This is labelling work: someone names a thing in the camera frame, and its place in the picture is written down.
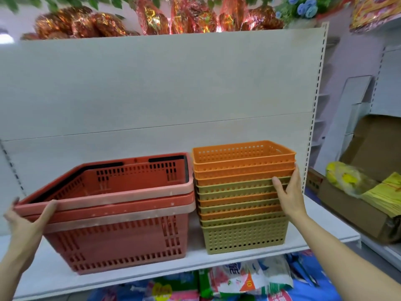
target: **left hand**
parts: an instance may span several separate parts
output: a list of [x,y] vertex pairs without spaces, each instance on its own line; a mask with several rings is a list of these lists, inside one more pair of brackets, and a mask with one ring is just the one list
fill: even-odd
[[57,208],[57,201],[50,201],[42,215],[33,223],[20,217],[14,206],[19,201],[15,198],[8,211],[4,214],[11,231],[11,241],[7,255],[22,269],[27,270],[32,264],[36,251],[42,239],[43,230]]

